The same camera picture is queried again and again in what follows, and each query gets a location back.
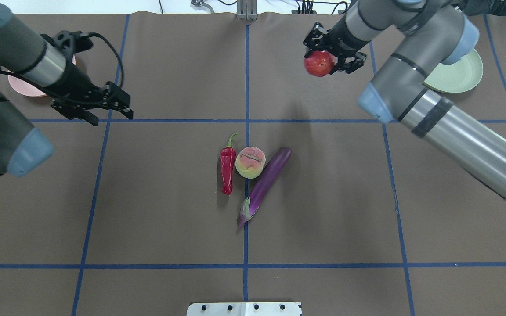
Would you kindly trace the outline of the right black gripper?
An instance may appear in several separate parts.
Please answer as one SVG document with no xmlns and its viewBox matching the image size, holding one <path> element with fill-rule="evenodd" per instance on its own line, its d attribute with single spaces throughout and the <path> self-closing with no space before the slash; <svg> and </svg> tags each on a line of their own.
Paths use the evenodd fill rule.
<svg viewBox="0 0 506 316">
<path fill-rule="evenodd" d="M 366 41 L 351 34 L 346 26 L 340 26 L 337 23 L 327 30 L 321 23 L 316 22 L 303 41 L 307 49 L 304 58 L 313 51 L 328 51 L 336 57 L 336 65 L 331 74 L 335 72 L 350 74 L 365 64 L 367 55 L 360 50 L 366 44 Z"/>
</svg>

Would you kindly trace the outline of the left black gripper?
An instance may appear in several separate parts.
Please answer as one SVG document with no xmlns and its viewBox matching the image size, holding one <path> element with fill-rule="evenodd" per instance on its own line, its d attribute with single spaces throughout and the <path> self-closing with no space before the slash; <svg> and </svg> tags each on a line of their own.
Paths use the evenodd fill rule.
<svg viewBox="0 0 506 316">
<path fill-rule="evenodd" d="M 64 58 L 90 50 L 93 47 L 92 38 L 99 38 L 112 50 L 120 68 L 119 84 L 108 81 L 99 87 L 78 66 L 69 63 L 58 83 L 42 90 L 52 98 L 51 107 L 54 110 L 67 119 L 84 120 L 92 126 L 99 124 L 99 118 L 91 112 L 95 108 L 120 112 L 128 120 L 134 118 L 134 111 L 129 106 L 130 95 L 123 90 L 124 65 L 117 50 L 103 35 L 97 32 L 62 30 L 53 37 L 46 34 L 42 37 Z"/>
</svg>

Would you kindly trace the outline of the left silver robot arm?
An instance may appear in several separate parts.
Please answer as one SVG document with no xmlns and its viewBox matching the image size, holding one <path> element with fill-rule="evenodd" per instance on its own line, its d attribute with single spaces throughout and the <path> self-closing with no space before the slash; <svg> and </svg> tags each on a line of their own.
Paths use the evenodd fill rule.
<svg viewBox="0 0 506 316">
<path fill-rule="evenodd" d="M 76 63 L 76 54 L 90 50 L 101 39 L 118 60 L 120 82 L 93 84 Z M 50 108 L 68 120 L 98 126 L 93 109 L 120 112 L 132 119 L 130 96 L 123 90 L 124 66 L 120 54 L 97 32 L 62 30 L 55 36 L 34 31 L 0 2 L 0 76 L 27 97 L 46 96 Z M 0 91 L 0 177 L 26 176 L 54 154 L 46 136 Z"/>
</svg>

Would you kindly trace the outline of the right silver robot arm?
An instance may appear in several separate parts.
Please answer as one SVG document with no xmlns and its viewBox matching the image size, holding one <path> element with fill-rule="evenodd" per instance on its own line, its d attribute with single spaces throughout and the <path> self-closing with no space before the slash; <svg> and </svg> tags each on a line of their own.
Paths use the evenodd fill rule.
<svg viewBox="0 0 506 316">
<path fill-rule="evenodd" d="M 361 51 L 394 26 L 404 39 L 376 72 L 358 105 L 383 124 L 397 121 L 458 163 L 506 200 L 506 139 L 445 96 L 461 75 L 441 75 L 474 52 L 479 30 L 455 0 L 356 0 L 331 28 L 313 24 L 305 58 L 324 51 L 336 58 L 330 74 L 352 73 Z"/>
</svg>

